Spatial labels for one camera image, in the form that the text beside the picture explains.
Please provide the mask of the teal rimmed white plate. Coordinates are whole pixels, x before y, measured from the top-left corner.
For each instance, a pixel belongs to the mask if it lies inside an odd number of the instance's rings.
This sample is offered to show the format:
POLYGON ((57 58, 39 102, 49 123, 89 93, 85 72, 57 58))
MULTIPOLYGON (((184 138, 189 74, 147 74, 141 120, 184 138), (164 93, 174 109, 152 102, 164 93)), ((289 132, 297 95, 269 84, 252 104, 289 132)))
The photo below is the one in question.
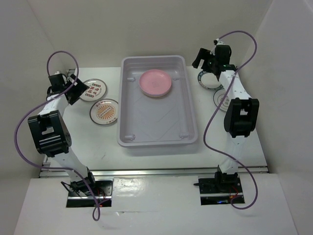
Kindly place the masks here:
POLYGON ((199 72, 197 80, 198 83, 208 91, 217 91, 223 88, 213 74, 205 71, 199 72))

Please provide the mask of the white plate red characters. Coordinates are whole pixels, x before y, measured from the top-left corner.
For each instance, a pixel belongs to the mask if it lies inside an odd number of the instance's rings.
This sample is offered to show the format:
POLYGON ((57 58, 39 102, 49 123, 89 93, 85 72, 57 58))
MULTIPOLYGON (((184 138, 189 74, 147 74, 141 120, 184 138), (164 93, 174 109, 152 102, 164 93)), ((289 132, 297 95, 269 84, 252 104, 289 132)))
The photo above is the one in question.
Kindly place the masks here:
POLYGON ((89 79, 83 82, 88 88, 81 94, 80 99, 91 102, 102 98, 107 92, 107 85, 100 79, 89 79))

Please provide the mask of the orange sunburst pattern plate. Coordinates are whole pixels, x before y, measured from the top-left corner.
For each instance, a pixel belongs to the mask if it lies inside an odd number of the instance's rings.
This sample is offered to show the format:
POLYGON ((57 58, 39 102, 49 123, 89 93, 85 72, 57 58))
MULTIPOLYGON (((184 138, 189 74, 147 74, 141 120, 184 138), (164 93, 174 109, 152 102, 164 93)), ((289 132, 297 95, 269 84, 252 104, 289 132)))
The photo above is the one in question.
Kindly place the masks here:
POLYGON ((118 102, 113 99, 102 99, 94 103, 89 111, 92 122, 98 125, 110 125, 117 121, 118 102))

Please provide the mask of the pink plastic plate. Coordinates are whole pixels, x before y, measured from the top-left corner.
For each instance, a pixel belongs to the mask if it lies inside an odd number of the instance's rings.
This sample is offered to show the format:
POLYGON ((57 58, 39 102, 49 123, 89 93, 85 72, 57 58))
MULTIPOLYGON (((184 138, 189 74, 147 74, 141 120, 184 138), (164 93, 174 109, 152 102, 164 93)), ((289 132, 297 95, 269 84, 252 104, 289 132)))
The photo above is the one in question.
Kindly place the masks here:
POLYGON ((171 90, 171 76, 163 70, 148 70, 139 79, 139 87, 149 94, 163 94, 171 90))

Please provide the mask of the lavender plastic plate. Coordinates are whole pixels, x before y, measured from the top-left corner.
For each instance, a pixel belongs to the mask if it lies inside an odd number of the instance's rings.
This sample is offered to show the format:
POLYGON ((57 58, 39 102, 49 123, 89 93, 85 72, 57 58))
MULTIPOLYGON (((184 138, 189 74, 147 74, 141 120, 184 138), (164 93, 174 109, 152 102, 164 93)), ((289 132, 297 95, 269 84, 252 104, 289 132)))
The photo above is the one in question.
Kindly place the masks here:
POLYGON ((141 91, 143 94, 147 94, 147 95, 151 95, 151 96, 162 96, 162 95, 165 95, 165 94, 168 94, 170 93, 170 91, 166 92, 166 93, 163 93, 163 94, 149 94, 149 93, 146 93, 144 91, 141 91))

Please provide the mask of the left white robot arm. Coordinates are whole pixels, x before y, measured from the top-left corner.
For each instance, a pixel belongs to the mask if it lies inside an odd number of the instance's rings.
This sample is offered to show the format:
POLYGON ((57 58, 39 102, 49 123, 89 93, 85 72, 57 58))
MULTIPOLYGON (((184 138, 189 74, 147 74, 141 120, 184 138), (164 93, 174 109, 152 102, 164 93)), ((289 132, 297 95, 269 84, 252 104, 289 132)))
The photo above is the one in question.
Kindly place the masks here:
POLYGON ((97 183, 88 167, 79 161, 71 149, 72 139, 63 120, 65 108, 78 101, 88 87, 74 74, 68 76, 67 80, 62 73, 48 78, 51 83, 46 96, 48 103, 36 116, 27 120, 35 147, 40 154, 54 159, 67 172, 73 191, 93 195, 97 183))

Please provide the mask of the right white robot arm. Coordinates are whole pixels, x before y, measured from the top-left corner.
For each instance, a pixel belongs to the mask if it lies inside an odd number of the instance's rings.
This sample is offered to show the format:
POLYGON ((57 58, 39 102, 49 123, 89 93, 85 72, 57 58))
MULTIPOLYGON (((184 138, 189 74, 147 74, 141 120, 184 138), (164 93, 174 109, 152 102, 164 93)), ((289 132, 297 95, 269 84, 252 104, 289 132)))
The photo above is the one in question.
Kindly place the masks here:
POLYGON ((247 93, 239 78, 238 68, 230 64, 231 54, 230 46, 216 43, 213 50, 200 48, 192 63, 194 68, 198 68, 203 61, 202 70, 216 76, 225 89, 222 99, 229 99, 224 117, 227 150, 223 152, 210 148, 223 156, 214 176, 214 187, 219 192, 228 192, 237 184, 242 147, 256 127, 259 111, 259 100, 247 93))

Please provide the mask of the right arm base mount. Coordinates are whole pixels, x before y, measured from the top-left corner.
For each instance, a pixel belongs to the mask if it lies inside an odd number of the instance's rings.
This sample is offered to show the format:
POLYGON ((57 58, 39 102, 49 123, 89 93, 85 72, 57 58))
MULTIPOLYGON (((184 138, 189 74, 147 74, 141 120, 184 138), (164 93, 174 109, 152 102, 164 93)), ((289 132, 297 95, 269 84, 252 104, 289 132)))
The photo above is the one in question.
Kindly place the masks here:
POLYGON ((238 173, 226 174, 218 169, 213 178, 199 178, 193 185, 199 189, 202 206, 245 202, 238 173))

